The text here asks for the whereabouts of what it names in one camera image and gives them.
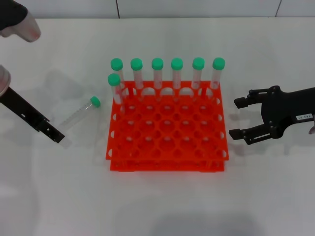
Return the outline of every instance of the white wall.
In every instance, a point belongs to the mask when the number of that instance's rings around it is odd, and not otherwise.
[[[118,18],[116,0],[16,1],[38,18]],[[315,16],[315,0],[117,1],[121,18]]]

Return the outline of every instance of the white tabletop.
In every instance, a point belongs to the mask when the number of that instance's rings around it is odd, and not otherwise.
[[[314,18],[38,20],[42,37],[0,39],[11,87],[54,123],[92,95],[102,109],[68,133],[64,149],[0,106],[1,236],[310,236],[315,234],[315,136],[311,123],[248,146],[228,136],[224,173],[116,173],[104,161],[112,95],[110,60],[194,57],[221,81],[226,130],[262,124],[260,106],[238,110],[250,89],[315,87]]]

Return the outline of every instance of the lying test tube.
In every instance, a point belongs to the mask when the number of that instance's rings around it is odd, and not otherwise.
[[[113,97],[116,104],[123,103],[123,93],[119,74],[110,74],[108,83],[112,87]]]
[[[212,72],[210,88],[218,89],[219,84],[220,84],[221,73],[225,67],[225,60],[223,58],[215,58],[213,60],[212,67],[213,67],[213,72]]]
[[[173,89],[181,88],[183,60],[174,58],[171,63],[173,69]]]
[[[125,87],[125,81],[124,81],[124,73],[123,73],[123,61],[120,58],[114,58],[111,60],[110,65],[114,71],[114,73],[119,74],[120,76],[120,82],[122,88]]]
[[[154,58],[152,60],[152,69],[153,69],[153,81],[154,88],[162,88],[162,69],[163,69],[163,60],[161,58]]]
[[[89,111],[94,110],[95,108],[99,108],[101,106],[101,102],[97,97],[92,97],[86,104],[84,104],[80,109],[70,115],[65,121],[63,121],[58,129],[62,131],[69,130],[76,123],[81,121]]]
[[[205,60],[203,58],[195,58],[192,62],[193,76],[191,87],[192,89],[198,89],[201,81],[201,72],[205,67]]]
[[[143,88],[143,80],[142,80],[142,60],[139,58],[134,58],[131,60],[131,68],[133,70],[133,77],[136,89]]]

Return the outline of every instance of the tube cap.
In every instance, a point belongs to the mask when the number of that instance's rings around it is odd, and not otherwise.
[[[215,70],[223,70],[225,67],[225,60],[223,58],[215,58],[213,60],[212,67]]]
[[[173,70],[181,70],[183,68],[183,60],[180,58],[174,58],[171,66]]]
[[[203,58],[195,58],[192,66],[195,70],[202,70],[205,67],[205,60]]]
[[[133,70],[141,70],[143,67],[142,60],[139,58],[132,59],[130,65]]]
[[[91,97],[90,101],[92,102],[93,106],[96,108],[100,107],[100,100],[97,97]]]
[[[108,76],[108,83],[109,83],[110,86],[117,86],[117,85],[119,85],[120,84],[120,76],[119,76],[119,74],[115,74],[115,73],[110,74]]]
[[[120,71],[123,68],[123,61],[119,58],[114,58],[111,60],[110,65],[113,70]]]
[[[162,70],[163,69],[163,60],[161,58],[154,58],[152,60],[152,69],[153,70]]]

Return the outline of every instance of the centrifuge tube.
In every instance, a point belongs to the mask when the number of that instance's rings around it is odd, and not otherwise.
[[[131,60],[131,68],[133,70],[133,77],[136,89],[143,88],[143,80],[142,80],[142,60],[139,58],[134,58]]]
[[[116,104],[123,103],[122,87],[120,85],[119,74],[110,74],[108,76],[108,83],[112,87],[113,97]]]
[[[183,60],[180,58],[174,58],[172,60],[171,66],[173,69],[173,89],[180,89],[182,80]]]
[[[218,89],[219,84],[220,84],[221,73],[225,67],[225,60],[223,58],[215,58],[213,60],[212,67],[213,67],[213,72],[212,72],[210,88]]]
[[[63,121],[59,126],[58,130],[67,131],[76,123],[81,121],[89,112],[94,108],[99,108],[101,105],[100,100],[97,97],[92,97],[86,104],[84,104],[79,110],[70,115],[65,121]]]
[[[162,88],[162,69],[163,69],[163,60],[161,58],[154,58],[152,60],[152,69],[153,69],[153,81],[154,88]]]
[[[123,74],[123,61],[120,58],[114,58],[111,60],[110,65],[114,73],[119,74],[122,88],[125,87],[124,74]]]
[[[200,86],[201,81],[201,72],[202,69],[205,67],[205,60],[203,58],[195,58],[192,62],[193,67],[193,76],[191,87],[193,89],[198,89]]]

